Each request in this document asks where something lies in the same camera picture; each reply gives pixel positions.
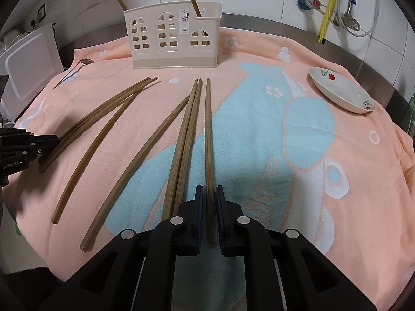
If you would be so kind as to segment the green plastic basket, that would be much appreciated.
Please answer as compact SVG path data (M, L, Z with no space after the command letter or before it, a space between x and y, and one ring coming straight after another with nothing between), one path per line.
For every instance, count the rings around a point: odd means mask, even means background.
M22 236L22 233L21 233L20 229L18 228L18 226L15 225L14 230L15 230L15 233L18 237Z

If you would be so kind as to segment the white microwave oven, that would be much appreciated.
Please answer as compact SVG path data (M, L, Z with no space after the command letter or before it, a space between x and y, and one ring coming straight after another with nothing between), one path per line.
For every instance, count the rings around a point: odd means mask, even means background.
M1 114L16 120L47 83L62 71L51 24L17 41L1 54L1 74L9 77L1 97Z

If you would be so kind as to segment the metal spoon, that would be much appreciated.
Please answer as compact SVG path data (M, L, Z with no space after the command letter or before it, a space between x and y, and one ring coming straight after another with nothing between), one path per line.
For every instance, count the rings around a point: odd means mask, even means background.
M72 68L70 68L68 71L67 71L67 73L66 73L66 75L53 87L53 88L57 88L58 86L60 86L68 77L71 77L72 75L73 75L73 70L74 69L76 69L78 66L80 66L80 65L82 65L82 66L84 66L84 65L90 65L90 64L92 64L92 63L94 63L94 61L92 60L92 59L90 59L90 58L82 58L82 59L80 59L76 64L75 64L75 66L74 67L72 67Z

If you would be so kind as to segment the peach blue patterned towel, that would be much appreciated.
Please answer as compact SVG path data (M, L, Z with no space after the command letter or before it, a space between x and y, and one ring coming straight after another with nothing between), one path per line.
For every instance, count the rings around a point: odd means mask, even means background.
M212 96L215 182L243 213L275 231L295 228L373 302L389 309L414 273L414 147L381 105L353 115L316 89L308 71L349 72L299 43L223 29L212 69L134 69L128 40L77 49L90 65L53 78L18 127L62 135L146 77L156 79L115 122L57 225L51 216L102 119L47 168L11 176L4 201L59 279L92 256L80 244L96 213L150 135L196 79Z

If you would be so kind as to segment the white floral ceramic dish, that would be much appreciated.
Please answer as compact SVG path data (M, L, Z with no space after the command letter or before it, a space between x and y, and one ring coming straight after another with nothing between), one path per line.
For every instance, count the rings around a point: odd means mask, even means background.
M358 83L321 67L311 67L308 73L318 90L343 110L359 115L375 110L374 100Z

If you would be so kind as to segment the cream plastic utensil holder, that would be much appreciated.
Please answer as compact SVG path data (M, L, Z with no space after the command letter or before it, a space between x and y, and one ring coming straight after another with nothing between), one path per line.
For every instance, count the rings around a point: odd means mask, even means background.
M153 4L124 12L134 69L216 67L220 2Z

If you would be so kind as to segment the chrome angle valve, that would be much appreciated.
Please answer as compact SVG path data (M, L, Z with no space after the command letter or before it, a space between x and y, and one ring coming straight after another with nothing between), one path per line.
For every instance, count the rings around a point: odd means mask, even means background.
M349 13L337 13L334 17L333 23L344 30L352 30L354 32L360 31L359 22Z

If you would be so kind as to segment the angle valve red knob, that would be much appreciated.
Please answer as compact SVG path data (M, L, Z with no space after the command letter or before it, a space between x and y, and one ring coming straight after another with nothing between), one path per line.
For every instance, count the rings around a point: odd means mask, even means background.
M298 7L304 11L319 10L322 6L320 0L297 0Z

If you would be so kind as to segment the wall power socket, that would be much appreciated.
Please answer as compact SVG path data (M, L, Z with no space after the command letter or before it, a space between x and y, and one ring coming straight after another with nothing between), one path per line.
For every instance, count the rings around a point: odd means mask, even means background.
M34 30L39 26L40 22L46 17L46 6L42 4L38 9L34 18L30 21L30 26Z

